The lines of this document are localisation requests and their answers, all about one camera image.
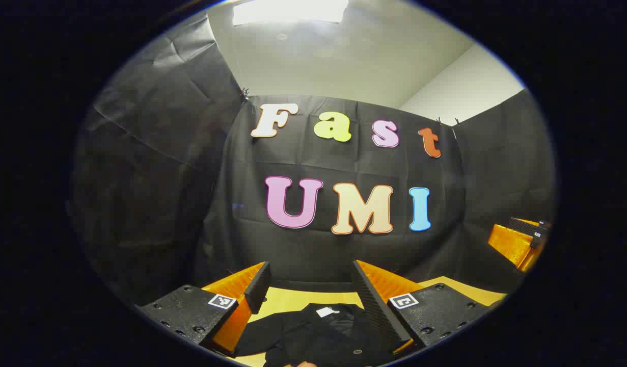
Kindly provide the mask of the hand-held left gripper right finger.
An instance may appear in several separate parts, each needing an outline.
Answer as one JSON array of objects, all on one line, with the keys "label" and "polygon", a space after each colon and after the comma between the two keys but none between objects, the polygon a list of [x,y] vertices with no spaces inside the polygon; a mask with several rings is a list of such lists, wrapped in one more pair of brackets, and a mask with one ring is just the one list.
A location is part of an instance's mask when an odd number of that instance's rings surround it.
[{"label": "hand-held left gripper right finger", "polygon": [[364,261],[352,264],[372,328],[393,355],[430,348],[493,310],[445,283],[421,286]]}]

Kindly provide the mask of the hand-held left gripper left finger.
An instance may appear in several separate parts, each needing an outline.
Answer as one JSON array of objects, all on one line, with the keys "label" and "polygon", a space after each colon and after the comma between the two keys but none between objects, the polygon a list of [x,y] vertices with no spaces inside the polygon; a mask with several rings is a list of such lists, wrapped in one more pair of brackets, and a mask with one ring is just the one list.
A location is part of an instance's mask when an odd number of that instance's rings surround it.
[{"label": "hand-held left gripper left finger", "polygon": [[179,286],[137,309],[183,339],[235,357],[241,335],[251,316],[259,312],[270,282],[270,264],[264,261],[207,286]]}]

